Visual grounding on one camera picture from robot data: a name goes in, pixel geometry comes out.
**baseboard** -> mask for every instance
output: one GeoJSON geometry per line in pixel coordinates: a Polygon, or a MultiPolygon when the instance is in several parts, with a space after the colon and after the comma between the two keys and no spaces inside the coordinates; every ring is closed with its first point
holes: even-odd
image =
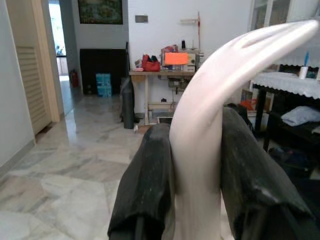
{"type": "Polygon", "coordinates": [[[0,179],[6,175],[35,146],[35,141],[28,142],[20,151],[0,167],[0,179]]]}

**louvered door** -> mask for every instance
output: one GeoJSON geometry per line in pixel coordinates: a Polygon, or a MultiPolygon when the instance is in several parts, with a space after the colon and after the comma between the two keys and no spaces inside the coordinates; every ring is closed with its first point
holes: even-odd
{"type": "Polygon", "coordinates": [[[6,0],[34,134],[51,122],[31,0],[6,0]]]}
{"type": "Polygon", "coordinates": [[[16,46],[34,134],[50,123],[34,47],[16,46]]]}

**doorway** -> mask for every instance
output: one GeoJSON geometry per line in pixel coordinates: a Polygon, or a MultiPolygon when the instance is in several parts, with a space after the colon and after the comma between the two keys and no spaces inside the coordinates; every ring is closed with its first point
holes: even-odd
{"type": "Polygon", "coordinates": [[[68,68],[67,54],[64,37],[63,22],[59,0],[49,0],[49,12],[51,18],[52,33],[58,66],[61,94],[63,101],[64,114],[68,114],[82,98],[82,92],[78,84],[72,83],[70,71],[68,68]]]}

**picture frame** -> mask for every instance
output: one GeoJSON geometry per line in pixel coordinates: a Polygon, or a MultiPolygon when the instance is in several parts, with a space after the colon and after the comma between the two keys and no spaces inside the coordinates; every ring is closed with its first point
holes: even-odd
{"type": "Polygon", "coordinates": [[[80,24],[122,25],[122,0],[78,0],[80,24]]]}

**door frame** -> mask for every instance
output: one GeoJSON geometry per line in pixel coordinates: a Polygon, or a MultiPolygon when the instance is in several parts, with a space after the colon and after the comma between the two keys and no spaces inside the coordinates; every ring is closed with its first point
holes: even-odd
{"type": "Polygon", "coordinates": [[[62,103],[62,97],[58,94],[61,92],[58,65],[56,62],[55,48],[54,45],[52,45],[52,26],[51,24],[46,24],[45,19],[45,17],[49,18],[49,23],[51,23],[50,15],[45,16],[43,9],[47,5],[49,11],[49,2],[48,0],[31,0],[31,5],[39,46],[39,60],[41,61],[42,72],[44,73],[43,77],[47,92],[50,116],[52,122],[59,122],[62,119],[62,116],[64,116],[64,110],[62,108],[62,114],[59,113],[59,102],[62,103]]]}

